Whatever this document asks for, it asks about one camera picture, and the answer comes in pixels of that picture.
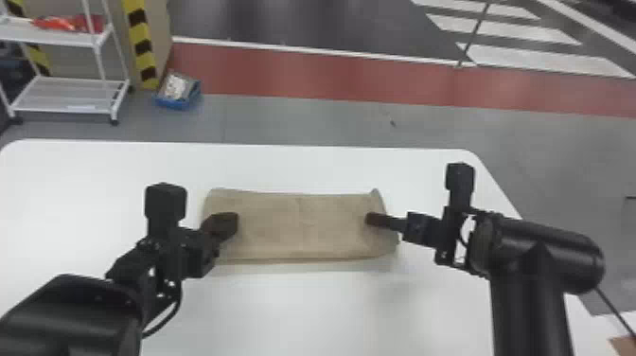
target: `yellow and black striped pillar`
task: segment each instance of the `yellow and black striped pillar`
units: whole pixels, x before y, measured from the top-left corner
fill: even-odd
[[[145,0],[122,0],[122,4],[128,17],[129,37],[135,56],[135,64],[141,77],[141,87],[156,89],[159,86],[159,78],[156,60],[152,52]]]
[[[26,17],[23,0],[6,0],[6,2],[7,9],[13,16]],[[51,66],[46,54],[40,49],[40,47],[37,44],[27,44],[26,48],[28,49],[28,53],[25,53],[25,56],[28,56],[33,62],[35,62],[35,65],[38,66],[38,69],[43,76],[50,76]]]

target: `metal shelf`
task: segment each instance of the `metal shelf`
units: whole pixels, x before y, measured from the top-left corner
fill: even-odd
[[[7,16],[0,23],[0,41],[21,42],[39,45],[68,45],[73,47],[101,47],[113,33],[113,24],[104,26],[101,33],[68,32],[41,29],[32,25],[30,19]]]
[[[11,104],[13,111],[110,114],[117,111],[128,80],[79,80],[36,76]]]
[[[124,60],[121,44],[113,28],[113,16],[108,9],[107,0],[101,0],[107,25],[101,33],[95,33],[88,0],[80,0],[84,9],[86,25],[90,33],[47,30],[35,27],[30,19],[9,16],[5,2],[0,0],[0,41],[11,41],[19,44],[22,52],[27,54],[25,44],[65,45],[88,47],[93,49],[99,80],[43,77],[40,68],[32,58],[27,57],[35,78],[23,89],[18,98],[9,102],[7,94],[0,85],[0,101],[7,107],[11,119],[20,122],[16,115],[21,111],[48,113],[84,113],[108,114],[111,125],[117,125],[117,112],[122,100],[128,93],[131,80]],[[119,55],[124,80],[106,80],[104,63],[101,58],[101,46],[113,34],[115,49]]]

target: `black cylinder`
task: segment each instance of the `black cylinder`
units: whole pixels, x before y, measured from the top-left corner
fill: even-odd
[[[545,246],[490,276],[495,356],[572,356],[563,288]]]
[[[488,213],[478,221],[470,239],[472,266],[486,275],[543,245],[553,258],[563,292],[582,294],[603,279],[603,253],[593,240],[575,232]]]

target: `red object on shelf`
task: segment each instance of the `red object on shelf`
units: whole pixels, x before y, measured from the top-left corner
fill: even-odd
[[[93,20],[93,29],[95,33],[101,33],[104,30],[104,16],[102,15],[91,15],[91,20]],[[86,21],[86,15],[76,15],[73,16],[73,24],[77,31],[81,32],[91,32],[88,28],[88,21]]]
[[[75,25],[68,18],[56,16],[42,16],[31,21],[36,27],[43,29],[60,29],[62,31],[75,31]]]
[[[93,21],[93,29],[95,33],[101,33],[104,30],[104,17],[102,15],[91,15]],[[86,15],[80,14],[75,16],[43,16],[31,21],[36,27],[43,29],[57,29],[62,31],[86,32],[90,33]]]

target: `red stripe on floor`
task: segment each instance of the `red stripe on floor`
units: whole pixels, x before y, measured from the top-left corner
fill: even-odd
[[[206,94],[324,98],[636,118],[636,80],[175,44]]]

